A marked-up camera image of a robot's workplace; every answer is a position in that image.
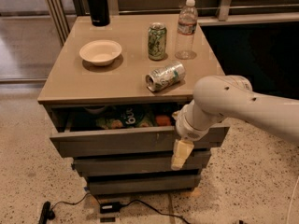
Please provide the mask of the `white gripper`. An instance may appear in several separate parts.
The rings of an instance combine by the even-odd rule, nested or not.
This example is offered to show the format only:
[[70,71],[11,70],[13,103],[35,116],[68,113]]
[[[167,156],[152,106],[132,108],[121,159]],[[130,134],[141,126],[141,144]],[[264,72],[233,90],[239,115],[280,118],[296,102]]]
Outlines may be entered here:
[[209,129],[216,123],[225,119],[223,115],[209,114],[195,101],[182,107],[181,110],[172,113],[176,121],[176,130],[183,140],[176,140],[173,147],[171,169],[181,170],[186,160],[192,153],[194,143],[202,139]]

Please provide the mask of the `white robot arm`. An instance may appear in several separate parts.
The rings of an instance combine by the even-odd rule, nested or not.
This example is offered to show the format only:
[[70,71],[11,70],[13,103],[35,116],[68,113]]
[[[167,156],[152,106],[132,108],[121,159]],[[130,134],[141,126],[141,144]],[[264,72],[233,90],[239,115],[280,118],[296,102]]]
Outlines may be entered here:
[[214,124],[227,118],[241,119],[279,138],[299,143],[299,101],[264,95],[252,90],[242,76],[199,79],[192,101],[177,112],[171,168],[180,170]]

